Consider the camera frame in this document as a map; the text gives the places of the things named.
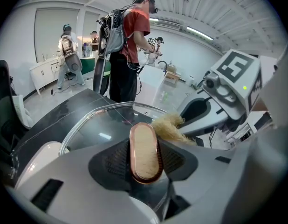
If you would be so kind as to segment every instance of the ceiling light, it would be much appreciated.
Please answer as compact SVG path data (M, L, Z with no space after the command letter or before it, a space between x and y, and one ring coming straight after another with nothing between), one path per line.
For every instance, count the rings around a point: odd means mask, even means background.
M104 134L104 133L99 133L98 135L102 136L103 138L108 139L108 140L110 140L112 138L112 136Z
M203 34L202 32L199 32L199 31L197 31L197 30L195 30L195 29L193 29L193 28L191 28L191 27L187 27L186 29L188 29L188 30L190 30L190 31L192 31L192 32L195 32L195 33L197 33L197 34L199 34L199 35L201 35L201 36L209 39L210 41L213 40L213 38L211 38L210 36L207 36L207 35Z

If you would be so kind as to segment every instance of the drawer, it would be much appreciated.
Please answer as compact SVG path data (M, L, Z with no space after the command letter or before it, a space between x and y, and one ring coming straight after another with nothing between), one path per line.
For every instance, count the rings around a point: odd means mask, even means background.
M51 70L52 70L52 73L60 70L60 66L58 65L58 62L51 64Z

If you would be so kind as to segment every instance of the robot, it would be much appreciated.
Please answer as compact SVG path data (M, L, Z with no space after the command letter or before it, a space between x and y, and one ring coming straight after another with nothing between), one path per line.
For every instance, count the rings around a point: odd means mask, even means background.
M180 131L189 137L215 127L235 130L262 88L259 59L242 52L228 51L211 70L178 108L185 118ZM130 179L128 145L110 142L62 155L19 187L26 199L9 192L47 223L243 223L288 170L288 126L224 151L158 139L164 178L146 185ZM150 205L159 193L155 215L134 202Z

